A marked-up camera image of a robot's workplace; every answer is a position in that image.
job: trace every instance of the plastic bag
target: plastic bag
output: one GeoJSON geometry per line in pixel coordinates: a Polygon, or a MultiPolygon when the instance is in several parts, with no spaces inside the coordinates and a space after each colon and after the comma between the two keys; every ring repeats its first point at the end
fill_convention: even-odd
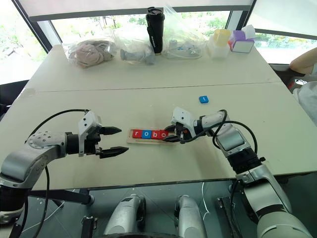
{"type": "Polygon", "coordinates": [[[112,29],[106,29],[107,36],[72,44],[63,44],[64,52],[70,63],[86,68],[111,60],[117,53],[112,29]]]}
{"type": "Polygon", "coordinates": [[[164,5],[163,53],[168,59],[198,59],[203,56],[206,41],[190,29],[170,6],[164,5]]]}
{"type": "Polygon", "coordinates": [[[115,30],[115,43],[122,60],[131,64],[154,64],[154,50],[149,42],[146,27],[122,27],[115,30]]]}

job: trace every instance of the tissue box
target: tissue box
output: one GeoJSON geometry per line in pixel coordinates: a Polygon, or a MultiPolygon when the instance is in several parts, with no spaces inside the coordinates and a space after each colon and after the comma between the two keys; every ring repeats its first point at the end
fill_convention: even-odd
{"type": "Polygon", "coordinates": [[[254,45],[254,39],[246,39],[243,31],[233,31],[229,39],[229,45],[232,52],[249,53],[254,45]]]}

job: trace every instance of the floor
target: floor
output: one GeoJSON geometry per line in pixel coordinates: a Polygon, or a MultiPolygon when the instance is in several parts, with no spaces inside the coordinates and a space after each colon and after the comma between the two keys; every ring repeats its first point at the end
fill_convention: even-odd
{"type": "MultiPolygon", "coordinates": [[[[204,222],[209,238],[230,237],[224,213],[216,202],[218,197],[229,195],[229,185],[229,181],[205,183],[204,197],[210,213],[206,214],[204,222]]],[[[287,184],[283,185],[283,188],[292,203],[293,214],[303,222],[314,237],[317,237],[317,227],[314,223],[317,217],[317,173],[291,178],[287,184]]],[[[82,229],[80,222],[85,215],[99,218],[98,228],[94,231],[94,237],[99,237],[103,234],[117,203],[133,193],[143,195],[146,198],[146,232],[176,234],[173,213],[174,203],[178,195],[191,196],[199,205],[201,214],[206,212],[202,200],[202,183],[97,190],[90,192],[95,197],[95,202],[91,206],[66,202],[63,208],[58,209],[45,221],[38,237],[79,238],[82,229]]],[[[243,238],[256,238],[256,225],[246,216],[239,195],[234,199],[236,202],[235,214],[243,238]]],[[[29,198],[29,203],[25,229],[40,221],[44,208],[43,199],[29,198]]],[[[50,201],[47,216],[52,214],[56,208],[57,206],[50,201]]],[[[30,238],[35,231],[36,227],[28,229],[22,233],[21,237],[30,238]]]]}

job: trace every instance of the blue letter block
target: blue letter block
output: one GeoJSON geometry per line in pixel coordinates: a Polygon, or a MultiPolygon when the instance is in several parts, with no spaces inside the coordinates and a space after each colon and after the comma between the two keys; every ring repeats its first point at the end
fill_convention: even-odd
{"type": "Polygon", "coordinates": [[[151,130],[143,130],[142,132],[142,138],[143,139],[150,139],[151,138],[151,130]]]}
{"type": "Polygon", "coordinates": [[[207,96],[200,96],[200,97],[199,97],[199,101],[200,101],[201,103],[207,103],[207,102],[209,102],[207,96]]]}

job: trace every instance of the red letter block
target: red letter block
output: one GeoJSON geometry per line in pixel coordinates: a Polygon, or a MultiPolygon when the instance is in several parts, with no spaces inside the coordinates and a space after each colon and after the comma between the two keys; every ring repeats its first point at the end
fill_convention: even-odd
{"type": "Polygon", "coordinates": [[[132,130],[132,138],[142,138],[143,130],[132,130]]]}
{"type": "Polygon", "coordinates": [[[151,139],[160,140],[160,138],[159,138],[159,130],[152,130],[151,139]]]}
{"type": "Polygon", "coordinates": [[[168,131],[166,131],[166,130],[159,130],[159,139],[160,140],[162,140],[162,139],[164,139],[165,137],[167,137],[168,136],[168,131]]]}

